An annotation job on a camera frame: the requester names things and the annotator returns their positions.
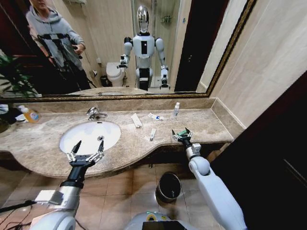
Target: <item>dark wooden door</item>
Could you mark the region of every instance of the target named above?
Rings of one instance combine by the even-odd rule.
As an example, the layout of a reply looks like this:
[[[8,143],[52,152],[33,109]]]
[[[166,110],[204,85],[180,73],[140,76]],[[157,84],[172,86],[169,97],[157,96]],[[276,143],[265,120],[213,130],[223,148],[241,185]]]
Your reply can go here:
[[[211,164],[249,230],[306,228],[306,101],[307,71]]]
[[[229,0],[193,0],[175,91],[196,91]]]

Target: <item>gray hoodie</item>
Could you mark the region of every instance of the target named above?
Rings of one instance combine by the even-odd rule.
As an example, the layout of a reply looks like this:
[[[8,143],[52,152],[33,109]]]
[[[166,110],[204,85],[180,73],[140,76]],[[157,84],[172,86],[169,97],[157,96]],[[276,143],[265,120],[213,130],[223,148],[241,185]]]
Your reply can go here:
[[[29,12],[26,14],[26,18],[30,24],[30,34],[33,40],[38,44],[38,46],[43,46],[40,43],[40,39],[37,38],[37,35],[51,35],[51,38],[57,38],[55,34],[63,34],[69,35],[70,40],[72,40],[75,44],[84,44],[84,40],[78,35],[72,28],[68,22],[62,18],[56,10],[49,8],[50,15],[47,19],[43,20],[39,17],[34,10],[33,6],[30,6]],[[60,67],[64,66],[64,59],[61,52],[58,50],[57,46],[54,44],[52,40],[43,39],[48,49],[56,61],[57,65]],[[74,52],[71,41],[69,38],[62,38],[62,44],[66,51],[68,58],[78,67],[79,70],[82,70],[82,64],[78,55]]]

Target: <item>lotion bottle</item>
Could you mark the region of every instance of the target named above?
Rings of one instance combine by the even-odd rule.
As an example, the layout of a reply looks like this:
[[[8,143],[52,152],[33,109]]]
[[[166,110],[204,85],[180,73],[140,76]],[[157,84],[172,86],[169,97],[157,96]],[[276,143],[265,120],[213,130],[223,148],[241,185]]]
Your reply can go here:
[[[24,105],[20,105],[18,108],[31,123],[36,123],[40,119],[40,116],[32,109],[26,108]]]
[[[174,111],[173,111],[173,117],[176,117],[179,113],[179,105],[180,103],[177,102],[176,105],[175,105],[175,108],[174,108]]]

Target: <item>gold mirror frame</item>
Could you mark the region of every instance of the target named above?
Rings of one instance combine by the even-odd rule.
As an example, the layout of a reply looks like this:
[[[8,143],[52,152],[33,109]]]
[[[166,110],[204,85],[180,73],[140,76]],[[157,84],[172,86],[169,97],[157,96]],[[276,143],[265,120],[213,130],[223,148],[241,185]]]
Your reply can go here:
[[[232,50],[248,20],[250,13],[257,0],[247,0],[244,9],[238,19],[235,29],[228,41],[222,58],[215,70],[213,78],[208,86],[206,93],[172,93],[172,94],[142,94],[142,95],[115,95],[115,96],[74,96],[74,95],[45,95],[40,98],[0,98],[2,103],[19,103],[19,102],[63,102],[63,101],[96,101],[96,100],[128,100],[128,99],[170,99],[170,98],[203,98],[209,97],[213,88],[219,79]]]

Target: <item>black trash can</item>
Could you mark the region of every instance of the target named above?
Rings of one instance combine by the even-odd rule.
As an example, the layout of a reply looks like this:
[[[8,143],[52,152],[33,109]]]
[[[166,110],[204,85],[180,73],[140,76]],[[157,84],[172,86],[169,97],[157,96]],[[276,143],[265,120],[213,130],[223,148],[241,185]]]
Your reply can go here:
[[[180,194],[181,183],[173,172],[166,172],[159,180],[155,195],[164,203],[171,203]]]
[[[103,87],[111,87],[112,82],[109,81],[107,75],[100,76],[100,81]]]

